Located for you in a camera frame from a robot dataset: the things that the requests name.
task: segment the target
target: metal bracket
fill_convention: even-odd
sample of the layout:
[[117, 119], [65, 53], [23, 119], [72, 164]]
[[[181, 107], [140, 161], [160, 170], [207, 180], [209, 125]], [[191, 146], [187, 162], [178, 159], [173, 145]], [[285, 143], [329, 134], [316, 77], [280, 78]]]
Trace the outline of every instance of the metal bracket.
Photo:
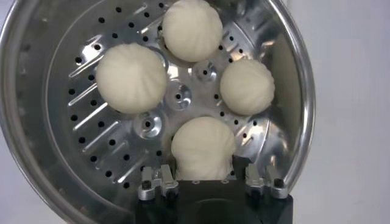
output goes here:
[[156, 196], [156, 187], [161, 187], [163, 197], [172, 198], [179, 193], [179, 182], [173, 180], [169, 165], [162, 165], [161, 178], [153, 179], [153, 170], [147, 166], [141, 172], [141, 185], [138, 187], [138, 198], [141, 201], [153, 200]]
[[249, 196], [257, 197], [264, 194], [266, 187], [264, 179], [260, 178], [256, 165], [252, 163], [245, 168], [245, 183]]
[[287, 185], [274, 166], [266, 166], [266, 178], [270, 181], [272, 197], [284, 199], [288, 196]]
[[161, 166], [161, 195], [176, 196], [179, 193], [179, 182], [173, 180], [169, 165]]

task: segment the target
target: bun dough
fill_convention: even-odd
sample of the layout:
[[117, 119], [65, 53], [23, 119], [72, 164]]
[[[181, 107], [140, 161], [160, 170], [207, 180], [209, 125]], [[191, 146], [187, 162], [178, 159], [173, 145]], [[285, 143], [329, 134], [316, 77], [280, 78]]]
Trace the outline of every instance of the bun dough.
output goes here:
[[207, 59], [222, 39], [222, 22], [203, 0], [179, 0], [165, 13], [163, 36], [178, 58], [196, 62]]
[[229, 127], [212, 117], [198, 117], [175, 134], [172, 154], [181, 180], [222, 180], [232, 170], [235, 138]]
[[96, 71], [97, 88], [103, 99], [127, 114], [155, 108], [164, 97], [167, 82], [157, 54], [138, 44], [109, 49]]
[[226, 105], [242, 115], [262, 112], [274, 98], [274, 78], [256, 60], [241, 59], [230, 64], [221, 79], [220, 89]]

